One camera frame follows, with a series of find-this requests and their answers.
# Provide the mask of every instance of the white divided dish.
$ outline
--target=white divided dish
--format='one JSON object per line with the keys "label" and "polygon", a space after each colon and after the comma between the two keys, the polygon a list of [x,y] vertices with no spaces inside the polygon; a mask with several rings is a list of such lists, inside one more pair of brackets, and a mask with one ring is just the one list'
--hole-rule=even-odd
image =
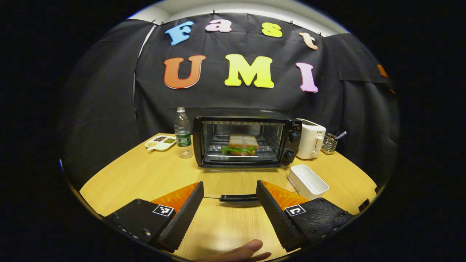
{"label": "white divided dish", "polygon": [[[170,143],[166,143],[166,141],[168,141],[169,139],[173,139],[173,141]],[[145,143],[145,147],[147,147],[147,150],[155,149],[158,151],[165,151],[169,149],[175,143],[176,143],[176,137],[161,135],[161,136],[153,137],[151,140],[147,141]]]}
{"label": "white divided dish", "polygon": [[307,165],[295,165],[288,174],[291,184],[296,187],[298,194],[313,200],[321,197],[329,186]]}

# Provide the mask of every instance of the red letter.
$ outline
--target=red letter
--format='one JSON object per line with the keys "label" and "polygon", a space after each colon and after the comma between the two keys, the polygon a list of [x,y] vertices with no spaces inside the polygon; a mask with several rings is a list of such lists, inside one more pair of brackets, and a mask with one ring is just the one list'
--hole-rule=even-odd
{"label": "red letter", "polygon": [[191,61],[191,73],[186,79],[178,78],[179,64],[184,59],[181,57],[167,59],[164,62],[166,66],[164,75],[165,85],[173,89],[188,88],[195,85],[201,74],[201,63],[205,59],[206,57],[204,55],[193,55],[188,58],[188,60]]}

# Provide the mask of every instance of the bottle label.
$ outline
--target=bottle label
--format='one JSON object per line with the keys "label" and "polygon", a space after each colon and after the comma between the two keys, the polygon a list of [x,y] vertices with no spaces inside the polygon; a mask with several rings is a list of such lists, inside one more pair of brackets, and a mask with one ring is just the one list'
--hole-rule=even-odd
{"label": "bottle label", "polygon": [[176,142],[179,147],[186,147],[191,145],[191,134],[176,135]]}

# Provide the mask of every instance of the foam letter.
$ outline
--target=foam letter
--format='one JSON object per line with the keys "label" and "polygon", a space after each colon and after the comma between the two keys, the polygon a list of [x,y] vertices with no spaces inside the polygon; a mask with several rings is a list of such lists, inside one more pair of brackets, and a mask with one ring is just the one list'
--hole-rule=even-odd
{"label": "foam letter", "polygon": [[231,28],[232,23],[229,20],[218,19],[218,20],[212,20],[209,23],[210,25],[206,25],[205,27],[206,31],[211,31],[211,32],[220,31],[223,33],[227,33],[232,30]]}
{"label": "foam letter", "polygon": [[306,92],[316,93],[319,89],[314,84],[314,79],[312,77],[312,69],[314,68],[310,64],[306,63],[296,63],[296,66],[301,70],[302,76],[302,85],[301,90]]}
{"label": "foam letter", "polygon": [[226,55],[225,58],[230,61],[230,71],[228,73],[228,79],[225,80],[225,85],[240,86],[241,80],[238,78],[238,74],[241,74],[247,86],[251,84],[254,76],[257,75],[256,81],[254,81],[255,86],[265,88],[274,87],[274,82],[272,82],[270,76],[271,58],[258,56],[252,65],[249,65],[242,55],[231,54]]}
{"label": "foam letter", "polygon": [[165,64],[165,85],[172,89],[188,88],[195,85],[199,81],[201,74],[201,63],[205,60],[204,55],[193,55],[188,58],[191,61],[191,73],[186,79],[178,78],[179,64],[184,60],[181,57],[167,59]]}
{"label": "foam letter", "polygon": [[273,37],[281,37],[283,33],[280,31],[281,27],[277,24],[272,23],[263,23],[262,24],[262,32],[265,35],[273,36]]}
{"label": "foam letter", "polygon": [[192,26],[193,24],[194,22],[188,21],[165,31],[165,34],[169,34],[171,37],[170,44],[174,46],[188,39],[189,35],[184,35],[183,33],[189,34],[191,32],[191,27],[189,26]]}
{"label": "foam letter", "polygon": [[379,72],[382,76],[385,76],[386,78],[388,78],[388,75],[387,75],[387,72],[385,72],[384,68],[382,67],[381,64],[377,65],[377,67],[379,68]]}
{"label": "foam letter", "polygon": [[299,33],[300,36],[302,36],[304,38],[304,42],[306,43],[306,45],[310,48],[310,49],[314,49],[314,50],[317,50],[318,47],[317,45],[315,45],[312,41],[315,41],[315,38],[310,36],[308,33],[305,33],[305,32],[301,32]]}

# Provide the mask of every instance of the blue letter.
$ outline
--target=blue letter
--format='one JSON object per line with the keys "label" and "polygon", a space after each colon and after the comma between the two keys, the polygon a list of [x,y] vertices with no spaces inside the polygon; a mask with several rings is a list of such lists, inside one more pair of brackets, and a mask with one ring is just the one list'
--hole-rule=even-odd
{"label": "blue letter", "polygon": [[184,35],[183,33],[189,34],[191,32],[191,27],[189,26],[192,26],[193,24],[193,21],[188,21],[165,31],[165,34],[169,34],[171,37],[172,41],[170,44],[174,46],[188,39],[189,35]]}

